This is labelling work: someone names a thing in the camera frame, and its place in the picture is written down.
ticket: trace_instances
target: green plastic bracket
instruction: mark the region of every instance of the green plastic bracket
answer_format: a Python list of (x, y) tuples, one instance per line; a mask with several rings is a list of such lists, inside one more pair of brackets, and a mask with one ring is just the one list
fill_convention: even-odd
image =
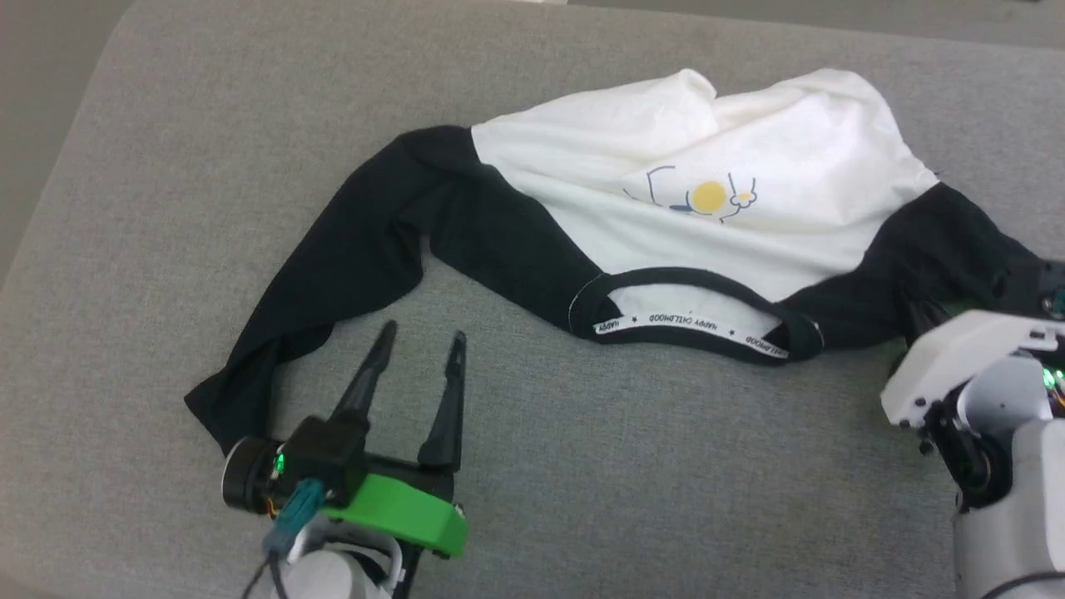
[(450, 503), (378, 474), (366, 475), (347, 507), (325, 507), (322, 513), (449, 557), (462, 555), (470, 530), (465, 518)]

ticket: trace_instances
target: gray floor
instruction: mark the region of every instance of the gray floor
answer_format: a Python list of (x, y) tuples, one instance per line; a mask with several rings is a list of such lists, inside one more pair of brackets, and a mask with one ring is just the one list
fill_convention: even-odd
[[(0, 85), (0, 282), (55, 162), (100, 50), (132, 2), (0, 0), (0, 82), (3, 82)], [(1065, 48), (1065, 0), (570, 2)]]
[(1065, 48), (1065, 0), (570, 0), (571, 4), (651, 9), (878, 31), (963, 42)]

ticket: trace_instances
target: gray fabric surface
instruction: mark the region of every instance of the gray fabric surface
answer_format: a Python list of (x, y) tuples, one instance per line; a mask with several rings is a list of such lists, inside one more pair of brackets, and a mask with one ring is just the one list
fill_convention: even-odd
[[(1065, 256), (1065, 54), (572, 6), (144, 1), (117, 27), (0, 290), (0, 572), (64, 597), (233, 598), (267, 522), (227, 509), (181, 398), (225, 360), (345, 176), (396, 133), (683, 66), (722, 93), (855, 69), (915, 152)], [(876, 394), (897, 347), (770, 370), (572, 338), (436, 260), (288, 368), (325, 411), (386, 318), (371, 449), (412, 456), (470, 338), (466, 554), (417, 597), (950, 595), (953, 493)]]

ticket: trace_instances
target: black sleeve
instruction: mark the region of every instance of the black sleeve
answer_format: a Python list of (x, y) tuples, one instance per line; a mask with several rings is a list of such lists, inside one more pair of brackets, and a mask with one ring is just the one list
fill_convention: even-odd
[(857, 269), (784, 304), (818, 322), (826, 347), (866, 347), (902, 335), (903, 290), (993, 308), (996, 276), (1012, 258), (1032, 256), (968, 198), (938, 183), (888, 217)]
[(572, 297), (602, 272), (539, 203), (479, 162), (469, 129), (400, 135), (348, 177), (266, 288), (225, 368), (185, 396), (224, 453), (266, 435), (277, 365), (322, 346), (333, 323), (417, 286), (423, 234), (441, 260), (561, 328)]

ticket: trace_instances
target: black and white shirt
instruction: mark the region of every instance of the black and white shirt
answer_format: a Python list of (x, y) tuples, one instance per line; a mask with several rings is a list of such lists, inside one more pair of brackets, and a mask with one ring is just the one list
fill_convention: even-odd
[(417, 285), (423, 236), (578, 337), (765, 365), (898, 336), (902, 289), (988, 305), (994, 275), (1029, 255), (852, 72), (718, 97), (683, 70), (412, 131), (344, 182), (186, 396), (224, 451), (265, 433), (278, 363)]

